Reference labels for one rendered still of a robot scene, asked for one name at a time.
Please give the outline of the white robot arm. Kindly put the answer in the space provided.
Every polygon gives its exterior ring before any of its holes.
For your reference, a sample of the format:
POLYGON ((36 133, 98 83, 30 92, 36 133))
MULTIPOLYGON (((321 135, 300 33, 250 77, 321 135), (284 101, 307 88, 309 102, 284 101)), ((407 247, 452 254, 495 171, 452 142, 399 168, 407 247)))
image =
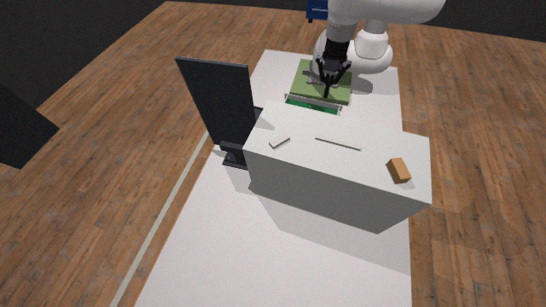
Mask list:
MULTIPOLYGON (((392 62, 393 52, 385 32, 387 24, 421 24, 430 21, 443 8, 446 0, 328 0, 328 20, 314 48, 311 68, 303 68, 310 75, 307 84, 323 85, 315 61, 325 50, 327 38, 337 43, 349 42, 348 72, 376 74, 385 71, 392 62), (364 28, 352 40, 358 20, 366 19, 364 28)), ((322 61, 323 73, 341 72, 344 64, 338 57, 329 56, 322 61)), ((330 79, 329 76, 329 79, 330 79)), ((324 86, 324 85, 323 85, 324 86)))

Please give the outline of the small tan wooden block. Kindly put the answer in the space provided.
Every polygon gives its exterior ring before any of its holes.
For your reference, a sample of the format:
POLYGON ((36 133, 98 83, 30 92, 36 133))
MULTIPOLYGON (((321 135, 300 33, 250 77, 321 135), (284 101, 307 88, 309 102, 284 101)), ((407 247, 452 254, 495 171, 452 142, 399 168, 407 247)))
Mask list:
POLYGON ((402 157, 390 159, 386 166, 395 184, 407 183, 412 178, 402 157))

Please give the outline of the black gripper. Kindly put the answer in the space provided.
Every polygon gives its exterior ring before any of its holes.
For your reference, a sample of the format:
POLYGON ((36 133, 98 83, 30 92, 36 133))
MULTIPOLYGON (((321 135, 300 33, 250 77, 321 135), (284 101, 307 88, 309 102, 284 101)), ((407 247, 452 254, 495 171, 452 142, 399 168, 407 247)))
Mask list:
POLYGON ((347 54, 349 44, 350 44, 350 41, 345 43, 337 43, 327 38, 324 52, 322 53, 322 55, 318 55, 316 58, 321 82, 323 82, 323 85, 326 86, 324 95, 323 95, 324 98, 328 97, 329 86, 333 87, 334 84, 337 84, 339 80, 341 79, 341 77, 343 76, 343 74, 345 73, 345 71, 351 67, 351 61, 348 61, 346 59, 347 57, 346 54, 347 54), (329 57, 329 55, 333 57, 339 57, 338 59, 340 59, 340 64, 344 63, 344 66, 342 67, 342 70, 341 72, 339 72, 337 77, 334 79, 334 75, 331 75, 330 80, 329 80, 330 74, 326 74, 326 78, 325 78, 325 74, 322 73, 322 70, 323 70, 322 61, 323 60, 325 61, 326 57, 329 57))

